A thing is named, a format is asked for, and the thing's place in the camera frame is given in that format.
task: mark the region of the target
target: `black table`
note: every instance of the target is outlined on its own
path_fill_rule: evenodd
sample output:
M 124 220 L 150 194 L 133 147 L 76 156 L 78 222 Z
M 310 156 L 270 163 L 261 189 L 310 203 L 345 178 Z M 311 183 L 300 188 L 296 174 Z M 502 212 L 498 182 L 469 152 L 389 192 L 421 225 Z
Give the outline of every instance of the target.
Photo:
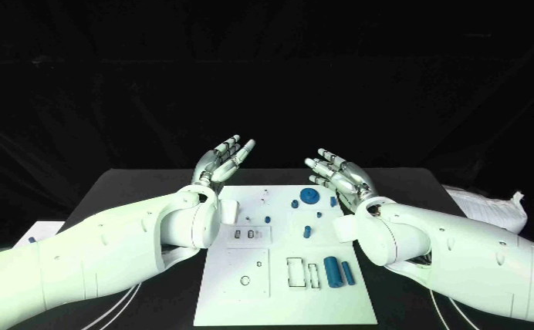
M 463 216 L 453 199 L 431 173 L 420 168 L 366 170 L 381 195 L 398 203 Z M 247 170 L 241 169 L 228 185 L 310 184 L 309 169 Z M 190 182 L 192 170 L 109 170 L 96 180 L 78 208 L 66 220 L 62 230 L 79 223 L 91 214 L 176 192 Z M 353 243 L 362 268 L 366 290 L 371 296 L 378 325 L 343 325 L 329 328 L 444 328 L 430 299 L 430 292 L 408 278 L 376 267 L 366 259 L 358 243 Z M 193 328 L 196 300 L 200 291 L 206 250 L 176 264 L 166 272 L 150 278 L 141 285 L 122 314 L 107 329 Z M 29 318 L 13 329 L 82 329 L 114 306 L 124 293 L 62 305 L 36 317 Z M 438 309 L 451 330 L 470 326 L 454 311 L 449 299 L 434 294 Z M 534 324 L 483 313 L 459 304 L 463 313 L 482 329 L 532 329 Z M 114 313 L 92 327 L 99 329 Z M 219 327 L 236 330 L 260 326 Z

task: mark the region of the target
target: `blue circular disk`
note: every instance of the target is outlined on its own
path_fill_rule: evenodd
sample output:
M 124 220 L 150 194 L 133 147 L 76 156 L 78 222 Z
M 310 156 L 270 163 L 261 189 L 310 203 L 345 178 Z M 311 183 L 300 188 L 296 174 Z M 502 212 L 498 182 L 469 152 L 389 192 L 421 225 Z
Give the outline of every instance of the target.
M 300 191 L 300 200 L 306 204 L 316 204 L 319 202 L 319 192 L 314 189 L 306 187 Z

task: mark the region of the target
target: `black backdrop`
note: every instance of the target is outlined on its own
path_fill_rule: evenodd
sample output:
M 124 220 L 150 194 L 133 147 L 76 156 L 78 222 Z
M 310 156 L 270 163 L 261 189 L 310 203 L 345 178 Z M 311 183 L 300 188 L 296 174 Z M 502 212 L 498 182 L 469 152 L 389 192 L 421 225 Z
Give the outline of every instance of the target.
M 527 192 L 529 9 L 511 0 L 3 0 L 1 236 L 65 218 L 109 168 L 247 167 L 324 147 Z

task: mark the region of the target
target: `robotic hand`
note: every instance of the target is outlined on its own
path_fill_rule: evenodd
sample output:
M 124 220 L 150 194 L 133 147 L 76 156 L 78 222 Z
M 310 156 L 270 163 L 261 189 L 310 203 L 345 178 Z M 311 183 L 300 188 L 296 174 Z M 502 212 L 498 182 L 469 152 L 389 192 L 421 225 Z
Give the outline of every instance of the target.
M 225 180 L 252 147 L 232 136 L 200 158 L 174 194 L 111 208 L 43 241 L 0 253 L 0 329 L 46 309 L 131 288 L 208 248 L 221 226 Z M 177 246 L 161 251 L 161 244 Z
M 381 197 L 356 164 L 319 149 L 306 159 L 353 214 L 333 221 L 374 264 L 480 311 L 534 321 L 534 243 L 505 229 Z

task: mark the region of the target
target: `cable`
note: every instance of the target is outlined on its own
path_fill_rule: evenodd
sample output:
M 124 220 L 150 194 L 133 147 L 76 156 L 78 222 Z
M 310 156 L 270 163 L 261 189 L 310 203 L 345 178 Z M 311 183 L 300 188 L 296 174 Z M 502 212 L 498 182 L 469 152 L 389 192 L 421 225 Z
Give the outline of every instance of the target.
M 441 312 L 438 311 L 438 308 L 437 308 L 437 304 L 436 304 L 436 299 L 434 299 L 434 292 L 430 290 L 430 297 L 431 297 L 431 302 L 434 303 L 434 307 L 436 307 L 436 311 L 437 311 L 437 314 L 438 314 L 438 318 L 441 319 L 441 322 L 443 322 L 443 325 L 444 325 L 444 328 L 447 330 L 449 329 L 449 326 L 447 326 L 447 323 L 444 322 L 444 319 L 443 319 L 443 316 L 441 316 Z
M 111 322 L 117 319 L 118 315 L 122 313 L 122 310 L 128 307 L 128 304 L 130 304 L 131 300 L 134 299 L 134 296 L 137 294 L 137 290 L 138 290 L 140 287 L 141 287 L 141 284 L 137 285 L 137 289 L 133 292 L 131 298 L 130 298 L 128 302 L 125 303 L 122 309 L 118 311 L 118 314 L 111 318 L 109 322 L 104 325 L 102 328 L 99 328 L 99 330 L 104 330 L 109 326 Z
M 475 326 L 475 324 L 470 322 L 470 320 L 467 319 L 467 316 L 463 314 L 462 310 L 459 309 L 459 306 L 456 305 L 454 300 L 453 300 L 451 298 L 449 298 L 449 300 L 450 300 L 450 303 L 453 304 L 453 307 L 459 310 L 459 314 L 463 316 L 464 321 L 466 321 L 466 322 L 473 326 L 473 329 L 475 329 L 475 330 L 480 330 L 480 329 Z
M 81 330 L 86 330 L 88 328 L 91 328 L 91 326 L 94 326 L 96 324 L 96 322 L 99 322 L 99 320 L 114 311 L 114 309 L 118 307 L 118 305 L 122 303 L 125 297 L 130 295 L 131 293 L 131 290 L 134 290 L 135 286 L 133 286 L 128 290 L 128 292 L 125 293 L 124 297 L 121 297 L 120 301 L 117 302 L 117 304 L 111 307 L 111 309 L 81 329 Z

